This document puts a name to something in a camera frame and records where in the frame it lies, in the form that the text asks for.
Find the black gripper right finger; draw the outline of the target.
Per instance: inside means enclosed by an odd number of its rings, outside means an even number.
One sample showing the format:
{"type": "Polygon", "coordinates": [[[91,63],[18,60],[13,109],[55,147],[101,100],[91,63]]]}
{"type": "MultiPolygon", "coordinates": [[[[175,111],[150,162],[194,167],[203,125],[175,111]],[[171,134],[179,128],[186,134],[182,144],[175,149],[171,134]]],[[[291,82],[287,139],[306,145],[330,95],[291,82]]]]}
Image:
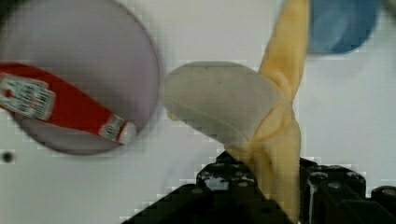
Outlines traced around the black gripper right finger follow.
{"type": "Polygon", "coordinates": [[[301,224],[396,224],[395,188],[366,193],[366,179],[340,165],[300,158],[301,224]]]}

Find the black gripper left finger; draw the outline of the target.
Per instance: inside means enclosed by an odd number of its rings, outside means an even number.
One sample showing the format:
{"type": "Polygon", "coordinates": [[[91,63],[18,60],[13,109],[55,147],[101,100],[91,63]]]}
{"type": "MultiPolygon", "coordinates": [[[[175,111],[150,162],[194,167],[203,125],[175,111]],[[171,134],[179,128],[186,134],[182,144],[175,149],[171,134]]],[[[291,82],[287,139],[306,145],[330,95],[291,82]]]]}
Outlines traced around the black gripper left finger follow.
{"type": "Polygon", "coordinates": [[[292,224],[253,173],[223,152],[196,176],[121,224],[292,224]]]}

